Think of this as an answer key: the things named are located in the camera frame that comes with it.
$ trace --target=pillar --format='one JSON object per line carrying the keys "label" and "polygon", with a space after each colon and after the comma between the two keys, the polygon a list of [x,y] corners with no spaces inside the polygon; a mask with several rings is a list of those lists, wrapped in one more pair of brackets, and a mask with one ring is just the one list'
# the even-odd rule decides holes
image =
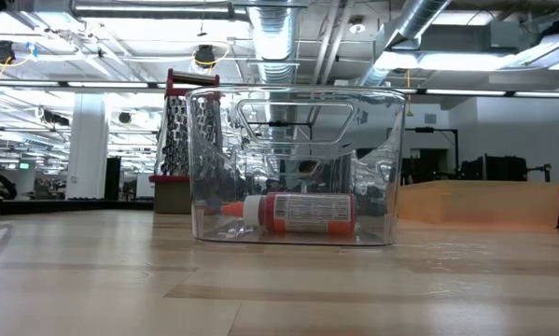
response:
{"label": "pillar", "polygon": [[105,95],[77,93],[74,102],[65,198],[105,196],[109,113]]}
{"label": "pillar", "polygon": [[16,200],[29,200],[30,198],[23,194],[35,190],[36,161],[20,160],[20,165],[15,174],[16,179],[11,182],[16,184],[16,191],[18,192]]}

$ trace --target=ductwork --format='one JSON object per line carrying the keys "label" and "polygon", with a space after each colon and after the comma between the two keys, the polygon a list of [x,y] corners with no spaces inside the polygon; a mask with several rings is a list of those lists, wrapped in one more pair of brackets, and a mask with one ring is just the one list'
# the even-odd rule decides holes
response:
{"label": "ductwork", "polygon": [[248,15],[243,7],[236,8],[231,3],[215,6],[204,3],[201,7],[132,6],[120,2],[114,6],[76,5],[72,10],[77,18],[121,18],[157,20],[222,20],[246,21]]}
{"label": "ductwork", "polygon": [[[285,61],[294,58],[297,10],[289,7],[251,7],[248,14],[253,25],[252,42],[257,58],[265,61],[259,64],[260,81],[265,84],[292,84],[295,68]],[[271,99],[281,99],[282,95],[273,93]],[[295,114],[289,111],[289,106],[271,105],[266,108],[269,121],[295,121]],[[293,127],[271,127],[269,136],[273,139],[287,138],[293,130]]]}
{"label": "ductwork", "polygon": [[413,46],[420,46],[422,33],[450,2],[451,0],[408,0],[401,10],[401,16],[395,22],[389,22],[381,27],[375,45],[380,51],[375,55],[378,57],[377,61],[360,78],[357,85],[370,87],[381,85],[392,70],[380,65],[381,53],[394,43],[400,43],[401,40],[411,40]]}
{"label": "ductwork", "polygon": [[399,34],[407,39],[420,38],[451,0],[408,0],[399,17]]}
{"label": "ductwork", "polygon": [[[290,61],[293,58],[296,10],[289,7],[248,9],[257,56],[263,61]],[[260,80],[266,84],[291,84],[294,66],[286,63],[259,65]]]}

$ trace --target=wooden table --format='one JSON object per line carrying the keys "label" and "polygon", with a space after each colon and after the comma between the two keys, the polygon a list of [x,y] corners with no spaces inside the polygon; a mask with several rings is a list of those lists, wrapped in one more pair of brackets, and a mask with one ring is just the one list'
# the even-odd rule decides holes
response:
{"label": "wooden table", "polygon": [[559,335],[559,231],[216,245],[186,216],[0,217],[3,335]]}

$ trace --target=wall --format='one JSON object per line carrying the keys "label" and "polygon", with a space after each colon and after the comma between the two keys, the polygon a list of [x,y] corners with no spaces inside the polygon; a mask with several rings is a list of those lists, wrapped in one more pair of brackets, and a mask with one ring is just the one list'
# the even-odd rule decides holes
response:
{"label": "wall", "polygon": [[[528,167],[550,163],[559,182],[559,100],[472,98],[451,111],[450,122],[460,132],[462,160],[488,153],[525,158]],[[528,179],[544,181],[544,174]]]}
{"label": "wall", "polygon": [[[356,143],[357,147],[377,147],[378,144],[384,142],[387,136],[387,129],[394,125],[393,114],[395,110],[385,110],[382,115],[369,116],[367,124],[357,126],[356,131],[347,133],[344,143]],[[438,104],[414,104],[412,103],[413,116],[405,117],[405,127],[433,127],[438,129],[448,129],[449,127],[449,111],[441,110]],[[425,124],[425,114],[436,114],[436,124]],[[329,112],[324,110],[322,119],[319,117],[315,125],[315,136],[320,139],[331,139],[338,131],[338,127],[342,122],[335,123],[334,117],[327,118]],[[454,169],[454,135],[452,133],[415,133],[406,131],[403,135],[402,156],[410,158],[412,149],[447,149],[448,166],[450,170]]]}
{"label": "wall", "polygon": [[[448,129],[449,111],[441,110],[437,104],[414,104],[412,103],[413,116],[406,116],[406,128],[433,127],[436,129]],[[437,124],[425,124],[425,114],[436,114]],[[452,133],[416,133],[406,131],[403,134],[402,156],[410,158],[412,149],[447,149],[448,166],[453,170],[454,163],[454,135]]]}

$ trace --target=ceiling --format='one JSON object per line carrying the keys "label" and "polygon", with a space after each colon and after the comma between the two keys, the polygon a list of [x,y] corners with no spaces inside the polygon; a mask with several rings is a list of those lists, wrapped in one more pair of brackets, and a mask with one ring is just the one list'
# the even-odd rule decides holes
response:
{"label": "ceiling", "polygon": [[[123,0],[91,2],[102,5]],[[330,0],[297,3],[306,8],[298,14],[296,83],[308,84],[320,50]],[[360,34],[345,31],[338,52],[339,61],[331,68],[329,81],[352,81],[369,68],[374,61],[373,42],[379,25],[396,18],[403,3],[399,0],[356,2],[352,15],[363,16],[365,30]],[[453,1],[434,24],[485,25],[497,16],[506,16],[506,21],[518,21],[528,15],[537,17],[557,10],[559,1]],[[58,30],[73,32],[73,36],[53,33]],[[199,45],[210,44],[217,58],[223,58],[212,70],[213,75],[221,77],[222,83],[259,81],[258,69],[250,63],[256,57],[250,24],[245,21],[93,18],[78,22],[62,13],[43,13],[32,18],[4,12],[0,13],[0,40],[15,42],[17,61],[14,64],[30,57],[26,56],[31,54],[29,46],[35,48],[35,56],[25,64],[5,69],[0,66],[0,78],[6,79],[163,82],[169,68],[185,72],[197,70],[191,66],[193,52]],[[415,69],[409,73],[392,72],[387,81],[397,87],[405,87],[409,82],[413,87],[424,88],[555,90],[559,88],[559,71],[494,74]],[[108,93],[106,99],[112,112],[110,156],[122,156],[126,169],[149,171],[154,165],[154,132],[161,121],[162,94]],[[441,103],[441,99],[427,97],[418,103]],[[73,92],[0,88],[0,127],[51,128],[37,117],[38,106],[73,122]],[[133,114],[133,121],[119,122],[122,112]],[[0,133],[0,148],[13,147],[0,150],[0,156],[25,155],[29,150],[22,149],[23,146],[61,151],[65,156],[69,138],[68,131]],[[58,164],[39,166],[55,173],[65,168],[65,159]]]}

